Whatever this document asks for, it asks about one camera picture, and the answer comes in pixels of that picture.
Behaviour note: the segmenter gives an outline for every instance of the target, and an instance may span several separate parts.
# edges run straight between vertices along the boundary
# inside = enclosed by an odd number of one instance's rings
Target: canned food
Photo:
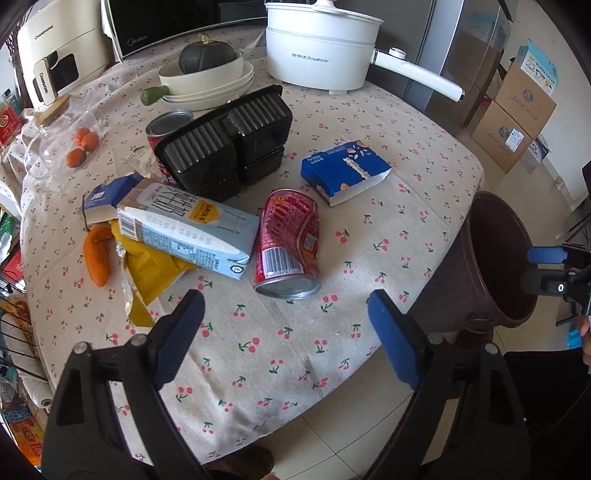
[[[193,113],[189,110],[179,109],[173,110],[172,112],[163,113],[152,120],[146,127],[146,135],[148,136],[148,143],[152,150],[156,148],[156,145],[170,134],[176,132],[179,128],[184,127],[189,122],[193,121]],[[156,159],[158,168],[162,175],[166,178],[169,185],[176,185],[176,181],[166,169],[159,159]]]
[[[304,299],[320,290],[318,206],[301,192],[272,192],[261,213],[254,289],[276,299]]]

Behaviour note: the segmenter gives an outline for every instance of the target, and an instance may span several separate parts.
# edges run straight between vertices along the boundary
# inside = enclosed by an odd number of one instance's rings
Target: pumpkin
[[[197,42],[183,48],[178,66],[187,74],[213,69],[233,60],[236,60],[236,53],[230,45],[212,40],[209,35],[199,35]]]

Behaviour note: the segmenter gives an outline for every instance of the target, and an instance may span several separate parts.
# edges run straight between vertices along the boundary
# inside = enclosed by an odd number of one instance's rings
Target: black plastic container
[[[184,190],[231,197],[237,179],[250,185],[281,165],[293,120],[282,91],[271,85],[206,113],[160,141],[156,156]]]
[[[258,182],[261,178],[273,173],[281,166],[284,151],[284,147],[277,148],[277,150],[269,152],[267,155],[245,167],[238,167],[240,181],[244,185],[252,185],[253,183]]]

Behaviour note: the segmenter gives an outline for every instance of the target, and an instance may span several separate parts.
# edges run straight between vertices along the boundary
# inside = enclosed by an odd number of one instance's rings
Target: blue box
[[[552,96],[558,85],[558,67],[535,43],[528,40],[527,45],[519,47],[514,63],[519,65],[519,68],[540,85],[549,96]]]
[[[117,204],[143,179],[139,173],[102,183],[84,197],[81,208],[86,223],[108,222],[117,218]]]
[[[331,207],[381,182],[392,167],[361,140],[317,152],[301,162],[301,176]]]

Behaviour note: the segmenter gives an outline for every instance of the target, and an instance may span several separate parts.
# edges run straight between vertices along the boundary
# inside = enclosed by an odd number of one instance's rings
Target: white bowl
[[[199,110],[208,110],[210,108],[215,108],[224,103],[228,103],[231,100],[235,100],[238,97],[241,97],[246,93],[246,91],[251,87],[252,81],[254,78],[251,78],[248,83],[238,90],[234,90],[233,92],[224,93],[222,95],[215,96],[214,98],[202,99],[202,100],[195,100],[191,102],[167,102],[165,99],[162,99],[163,102],[166,102],[173,108],[184,108],[186,110],[191,110],[192,112],[197,112]]]
[[[240,78],[244,67],[244,55],[239,50],[234,52],[236,59],[230,63],[187,74],[178,66],[176,58],[160,69],[160,84],[168,85],[170,91],[177,92],[177,95],[194,95],[234,82]]]
[[[234,80],[230,83],[216,88],[212,88],[210,90],[205,90],[203,92],[189,93],[188,95],[165,95],[164,99],[167,102],[187,102],[189,100],[193,101],[200,100],[201,98],[209,98],[212,95],[219,95],[226,91],[231,92],[233,90],[236,90],[237,88],[244,86],[244,84],[250,78],[252,78],[253,74],[254,67],[252,66],[252,63],[250,63],[249,61],[245,61],[242,67],[242,74],[240,75],[240,78],[238,78],[237,80]]]

